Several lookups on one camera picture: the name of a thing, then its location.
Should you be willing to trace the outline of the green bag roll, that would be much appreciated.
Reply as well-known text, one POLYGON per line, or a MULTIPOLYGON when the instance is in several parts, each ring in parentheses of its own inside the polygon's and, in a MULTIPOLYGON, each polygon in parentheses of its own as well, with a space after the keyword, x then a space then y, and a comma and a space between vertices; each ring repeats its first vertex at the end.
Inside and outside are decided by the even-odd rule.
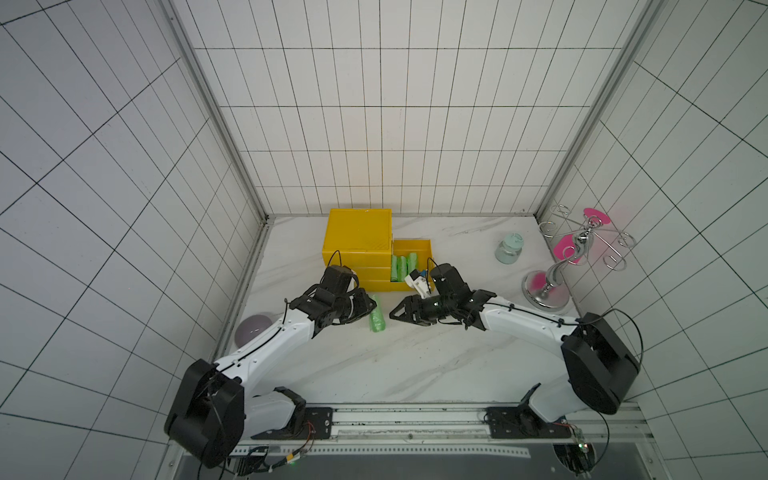
POLYGON ((398 272, 399 272, 398 257, 396 255, 392 255, 391 261, 390 261, 390 276, 389 276, 391 282, 399 281, 398 272))
POLYGON ((405 256, 399 256, 398 257, 398 264, 397 264, 397 274, 398 274, 398 281, 404 282, 405 277, 408 274, 408 260, 405 256))
POLYGON ((375 306, 370 313, 371 331, 374 333, 383 332, 386 329, 386 321, 381 309, 381 301, 375 294, 372 294, 370 298, 375 303, 375 306))
POLYGON ((407 269, 409 273, 418 269, 418 254, 416 252, 410 252, 408 254, 407 269))

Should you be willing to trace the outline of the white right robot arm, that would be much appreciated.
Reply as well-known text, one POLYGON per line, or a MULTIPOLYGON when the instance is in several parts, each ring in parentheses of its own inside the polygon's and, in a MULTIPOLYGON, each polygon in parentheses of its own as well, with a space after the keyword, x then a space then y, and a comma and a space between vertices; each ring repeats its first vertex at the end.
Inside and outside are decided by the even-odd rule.
POLYGON ((582 410, 615 414, 640 373, 633 355, 601 315, 558 317, 519 307, 497 294, 473 290, 444 263, 430 272, 436 292, 405 297, 389 318, 431 326, 452 318, 465 328, 511 335, 559 358, 565 374, 537 383, 516 414, 523 422, 556 423, 582 410))

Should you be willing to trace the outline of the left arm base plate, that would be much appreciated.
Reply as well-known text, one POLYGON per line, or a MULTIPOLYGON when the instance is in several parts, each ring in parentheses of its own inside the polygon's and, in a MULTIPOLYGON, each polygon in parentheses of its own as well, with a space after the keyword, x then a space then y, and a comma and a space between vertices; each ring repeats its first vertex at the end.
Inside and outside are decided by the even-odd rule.
POLYGON ((307 407, 295 413, 286 427, 251 436, 252 440, 327 440, 331 437, 334 410, 330 407, 307 407))

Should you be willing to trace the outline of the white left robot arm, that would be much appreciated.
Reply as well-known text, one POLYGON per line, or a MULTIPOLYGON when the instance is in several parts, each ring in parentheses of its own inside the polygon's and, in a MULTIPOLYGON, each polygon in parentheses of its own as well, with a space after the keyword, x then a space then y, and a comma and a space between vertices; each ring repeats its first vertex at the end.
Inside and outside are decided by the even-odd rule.
POLYGON ((220 466, 243 438, 311 435, 300 395, 285 387, 258 395, 258 383, 325 328, 353 323, 376 306, 351 269, 327 267, 318 283, 286 302, 283 315, 263 333, 231 354, 187 368, 165 433, 206 468, 220 466))

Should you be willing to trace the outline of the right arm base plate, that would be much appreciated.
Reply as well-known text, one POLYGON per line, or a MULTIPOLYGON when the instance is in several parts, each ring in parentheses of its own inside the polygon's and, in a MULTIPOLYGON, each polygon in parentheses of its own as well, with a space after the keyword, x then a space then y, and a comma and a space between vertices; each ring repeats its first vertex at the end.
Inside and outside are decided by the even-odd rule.
POLYGON ((488 407, 483 421, 493 439, 569 439, 567 426, 546 423, 528 407, 488 407))

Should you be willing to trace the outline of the yellow bottom drawer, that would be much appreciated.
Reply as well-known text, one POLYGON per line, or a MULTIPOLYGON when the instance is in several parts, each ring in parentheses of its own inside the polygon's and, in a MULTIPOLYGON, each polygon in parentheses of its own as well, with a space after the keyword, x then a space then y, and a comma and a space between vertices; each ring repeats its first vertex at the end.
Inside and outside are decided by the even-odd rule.
POLYGON ((423 239, 393 240, 390 281, 386 283, 391 291, 410 290, 404 281, 399 281, 398 275, 404 272, 401 267, 401 257, 405 258, 404 264, 408 267, 408 272, 416 269, 422 277, 426 277, 428 259, 432 257, 431 241, 423 239))

